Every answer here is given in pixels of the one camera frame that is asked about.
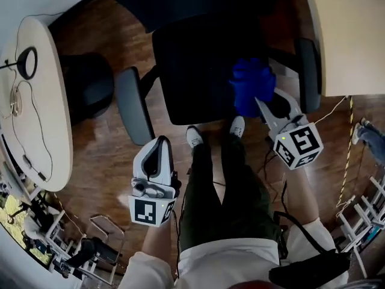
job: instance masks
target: black office chair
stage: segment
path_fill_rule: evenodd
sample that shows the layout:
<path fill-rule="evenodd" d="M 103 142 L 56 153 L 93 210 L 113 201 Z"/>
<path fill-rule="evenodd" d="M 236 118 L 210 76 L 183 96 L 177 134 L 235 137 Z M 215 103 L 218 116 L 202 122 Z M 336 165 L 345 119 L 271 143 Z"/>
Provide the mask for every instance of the black office chair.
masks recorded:
<path fill-rule="evenodd" d="M 71 125 L 104 113 L 114 96 L 114 74 L 106 59 L 94 52 L 62 55 L 60 65 Z"/>
<path fill-rule="evenodd" d="M 229 84 L 232 67 L 241 57 L 267 61 L 269 48 L 263 42 L 257 14 L 265 13 L 274 0 L 116 1 L 131 11 L 148 33 L 153 32 L 156 66 L 142 79 L 132 67 L 116 81 L 119 112 L 134 143 L 144 145 L 155 137 L 144 98 L 157 77 L 173 124 L 205 123 L 236 114 Z M 307 66 L 302 62 L 315 61 L 316 52 L 308 51 L 308 46 L 303 51 L 299 48 L 291 60 L 300 79 L 306 80 L 301 85 L 302 97 L 303 91 L 309 91 Z"/>

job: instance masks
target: blue jeans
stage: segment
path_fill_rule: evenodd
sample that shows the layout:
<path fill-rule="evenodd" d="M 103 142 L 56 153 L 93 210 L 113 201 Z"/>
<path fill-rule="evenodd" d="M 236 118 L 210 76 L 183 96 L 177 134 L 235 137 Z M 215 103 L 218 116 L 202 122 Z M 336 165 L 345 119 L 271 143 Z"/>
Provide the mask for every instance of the blue jeans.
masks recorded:
<path fill-rule="evenodd" d="M 359 130 L 357 135 L 363 140 L 372 152 L 378 164 L 385 166 L 385 136 L 373 124 L 366 122 Z"/>

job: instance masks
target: white shirt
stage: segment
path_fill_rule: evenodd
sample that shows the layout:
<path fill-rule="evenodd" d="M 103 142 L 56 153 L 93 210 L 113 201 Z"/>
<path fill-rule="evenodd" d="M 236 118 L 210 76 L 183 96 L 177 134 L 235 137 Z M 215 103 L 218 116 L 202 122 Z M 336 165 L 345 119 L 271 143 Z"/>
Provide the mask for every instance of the white shirt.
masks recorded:
<path fill-rule="evenodd" d="M 304 228 L 326 250 L 334 249 L 330 233 L 319 219 Z M 303 261 L 319 253 L 302 232 L 293 226 L 287 242 L 288 262 Z M 170 266 L 142 252 L 130 260 L 119 289 L 228 289 L 248 281 L 269 281 L 269 271 L 280 264 L 278 245 L 261 238 L 213 241 L 183 251 L 178 265 L 180 278 L 174 283 Z M 322 288 L 346 284 L 345 272 Z"/>

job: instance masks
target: sleeve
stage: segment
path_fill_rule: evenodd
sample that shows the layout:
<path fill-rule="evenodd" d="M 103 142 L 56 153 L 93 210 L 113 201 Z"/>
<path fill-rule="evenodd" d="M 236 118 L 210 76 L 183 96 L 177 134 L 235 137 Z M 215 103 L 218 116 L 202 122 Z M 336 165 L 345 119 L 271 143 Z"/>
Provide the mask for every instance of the sleeve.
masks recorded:
<path fill-rule="evenodd" d="M 171 289 L 170 266 L 163 260 L 137 252 L 130 258 L 118 289 Z"/>
<path fill-rule="evenodd" d="M 312 223 L 304 225 L 303 227 L 325 250 L 336 248 L 334 245 L 333 237 L 321 223 L 319 218 Z M 303 235 L 297 226 L 292 226 L 290 229 L 286 246 L 289 252 L 288 260 L 291 263 L 304 261 L 319 255 L 318 251 L 310 244 L 309 241 L 307 241 L 307 238 Z M 322 286 L 322 288 L 336 288 L 338 286 L 344 285 L 348 282 L 348 277 L 348 272 L 345 272 L 344 274 L 341 274 L 340 276 Z"/>

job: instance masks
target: wooden floor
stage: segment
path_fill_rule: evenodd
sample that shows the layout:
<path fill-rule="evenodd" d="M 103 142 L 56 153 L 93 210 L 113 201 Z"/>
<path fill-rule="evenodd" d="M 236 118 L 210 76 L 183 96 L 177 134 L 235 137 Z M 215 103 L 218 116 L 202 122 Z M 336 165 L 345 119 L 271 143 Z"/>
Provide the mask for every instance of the wooden floor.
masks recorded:
<path fill-rule="evenodd" d="M 296 36 L 313 37 L 313 29 L 306 0 L 279 0 L 270 16 L 260 17 L 262 29 L 269 45 L 293 50 Z M 70 22 L 54 33 L 60 54 L 98 52 L 110 63 L 117 75 L 130 66 L 136 66 L 141 76 L 155 65 L 151 35 L 125 8 L 112 0 L 95 0 L 76 12 Z M 298 97 L 298 80 L 279 76 L 279 86 L 289 89 Z M 323 98 L 320 109 L 308 115 L 316 121 L 327 114 L 341 98 Z M 157 82 L 146 98 L 150 118 L 156 135 L 166 135 L 172 145 L 175 169 L 182 181 L 182 194 L 188 180 L 191 164 L 190 148 L 185 141 L 185 126 L 170 123 Z M 385 130 L 385 97 L 354 97 L 354 115 L 358 121 L 365 116 Z M 208 123 L 200 128 L 207 131 L 212 144 L 214 180 L 223 183 L 220 164 L 219 134 L 223 122 Z M 336 203 L 342 186 L 347 158 L 350 131 L 350 111 L 347 101 L 327 119 L 317 124 L 325 149 L 306 170 L 319 203 L 321 220 L 331 229 L 336 225 Z M 105 214 L 123 229 L 127 229 L 124 258 L 140 250 L 147 227 L 131 224 L 126 195 L 130 192 L 132 162 L 140 148 L 128 137 L 115 101 L 106 113 L 72 128 L 73 171 L 68 185 L 58 193 L 65 209 L 78 217 L 75 221 L 85 231 L 89 217 Z M 243 142 L 248 163 L 260 170 L 268 150 L 264 138 L 267 126 L 259 119 L 247 119 Z M 360 143 L 353 146 L 350 155 L 346 190 L 343 199 L 360 195 L 368 185 L 368 178 L 377 171 L 369 151 Z M 267 180 L 281 192 L 283 172 L 278 158 L 267 167 Z M 224 187 L 217 185 L 219 194 Z M 272 200 L 275 193 L 270 190 Z M 180 213 L 180 196 L 176 212 Z M 279 208 L 279 197 L 274 206 Z M 173 263 L 176 259 L 176 237 L 173 231 Z"/>

